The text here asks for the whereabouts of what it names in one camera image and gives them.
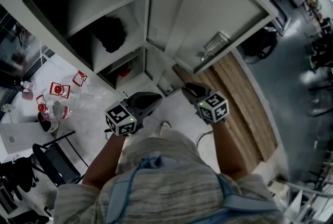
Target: clear plastic container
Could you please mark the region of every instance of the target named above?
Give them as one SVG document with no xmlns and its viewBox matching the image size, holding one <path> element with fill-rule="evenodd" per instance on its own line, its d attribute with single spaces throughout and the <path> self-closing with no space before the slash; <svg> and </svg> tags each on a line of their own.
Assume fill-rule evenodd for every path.
<svg viewBox="0 0 333 224">
<path fill-rule="evenodd" d="M 46 120 L 66 119 L 75 115 L 73 108 L 52 99 L 48 100 L 46 104 L 38 104 L 38 110 Z"/>
<path fill-rule="evenodd" d="M 36 86 L 29 81 L 21 81 L 21 86 L 28 90 L 35 90 Z"/>
</svg>

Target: shoe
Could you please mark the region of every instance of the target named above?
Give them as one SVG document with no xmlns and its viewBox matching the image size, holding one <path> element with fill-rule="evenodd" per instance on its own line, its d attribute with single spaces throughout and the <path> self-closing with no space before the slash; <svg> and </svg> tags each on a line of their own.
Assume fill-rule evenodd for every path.
<svg viewBox="0 0 333 224">
<path fill-rule="evenodd" d="M 171 128 L 171 125 L 170 125 L 169 122 L 167 122 L 167 121 L 163 121 L 163 122 L 161 123 L 161 129 L 162 129 L 162 128 L 170 129 L 170 128 Z"/>
</svg>

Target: black cable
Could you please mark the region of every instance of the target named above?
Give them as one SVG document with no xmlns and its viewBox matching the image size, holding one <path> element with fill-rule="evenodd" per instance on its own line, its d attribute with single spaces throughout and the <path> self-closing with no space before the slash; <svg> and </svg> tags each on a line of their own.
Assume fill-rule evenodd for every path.
<svg viewBox="0 0 333 224">
<path fill-rule="evenodd" d="M 204 136 L 206 136 L 207 134 L 213 134 L 213 131 L 212 131 L 212 130 L 211 130 L 211 131 L 208 131 L 208 132 L 203 133 L 203 134 L 201 134 L 201 135 L 199 135 L 199 136 L 197 137 L 197 139 L 196 139 L 196 145 L 197 145 L 197 148 L 198 148 L 198 146 L 199 146 L 199 142 L 200 142 L 200 140 L 201 140 Z"/>
</svg>

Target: gray floor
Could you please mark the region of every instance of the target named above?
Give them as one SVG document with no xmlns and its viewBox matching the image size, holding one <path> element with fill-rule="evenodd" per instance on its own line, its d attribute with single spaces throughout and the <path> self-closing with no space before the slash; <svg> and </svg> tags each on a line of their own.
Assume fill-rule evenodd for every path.
<svg viewBox="0 0 333 224">
<path fill-rule="evenodd" d="M 284 37 L 267 59 L 249 65 L 268 100 L 288 156 L 290 180 L 307 180 L 318 171 L 330 137 L 330 115 L 314 118 L 318 107 L 333 107 L 330 93 L 310 93 L 308 88 L 324 84 L 325 70 L 316 73 L 309 65 L 309 37 L 315 33 L 305 10 L 294 9 L 283 0 L 292 17 Z M 315 141 L 319 140 L 316 150 Z"/>
</svg>

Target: red object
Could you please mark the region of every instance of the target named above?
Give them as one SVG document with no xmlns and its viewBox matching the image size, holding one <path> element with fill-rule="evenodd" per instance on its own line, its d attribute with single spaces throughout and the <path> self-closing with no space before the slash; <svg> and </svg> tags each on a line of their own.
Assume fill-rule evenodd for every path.
<svg viewBox="0 0 333 224">
<path fill-rule="evenodd" d="M 38 96 L 36 98 L 36 101 L 38 103 L 38 107 L 37 107 L 38 111 L 41 112 L 41 113 L 44 112 L 47 109 L 46 101 L 44 99 L 44 95 L 41 94 L 40 96 Z M 44 116 L 43 116 L 42 121 L 46 121 L 47 119 L 49 119 L 49 116 L 47 118 L 44 118 Z"/>
<path fill-rule="evenodd" d="M 63 117 L 62 118 L 67 118 L 68 117 L 68 107 L 65 106 L 65 110 L 63 112 Z"/>
<path fill-rule="evenodd" d="M 78 71 L 77 74 L 74 76 L 72 81 L 79 87 L 82 86 L 83 82 L 87 79 L 87 75 L 82 73 L 81 71 Z"/>
<path fill-rule="evenodd" d="M 117 74 L 117 76 L 126 77 L 130 72 L 131 70 L 127 66 L 125 66 L 125 72 Z"/>
<path fill-rule="evenodd" d="M 44 112 L 45 109 L 46 109 L 46 106 L 45 106 L 45 105 L 43 105 L 43 104 L 39 104 L 39 105 L 38 105 L 38 111 L 39 111 L 39 112 Z"/>
<path fill-rule="evenodd" d="M 61 88 L 60 86 L 55 86 L 54 91 L 55 91 L 57 94 L 60 94 L 61 91 L 62 91 L 62 88 Z"/>
<path fill-rule="evenodd" d="M 70 85 L 61 85 L 56 82 L 52 82 L 50 87 L 50 94 L 61 96 L 65 99 L 68 99 L 70 94 L 71 86 Z"/>
</svg>

